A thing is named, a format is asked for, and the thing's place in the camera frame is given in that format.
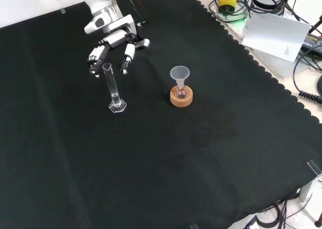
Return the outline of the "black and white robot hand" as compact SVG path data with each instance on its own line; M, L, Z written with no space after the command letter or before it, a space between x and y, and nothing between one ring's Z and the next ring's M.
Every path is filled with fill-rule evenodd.
M84 30L87 34L98 30L103 30L106 34L104 38L96 43L95 48L87 58L90 73L97 77L110 50L126 44L124 60L120 70L123 74L127 74L135 52L148 48L150 45L149 39L143 39L137 34L134 19L131 15L126 15L113 21L108 13L101 13L95 16L85 26Z

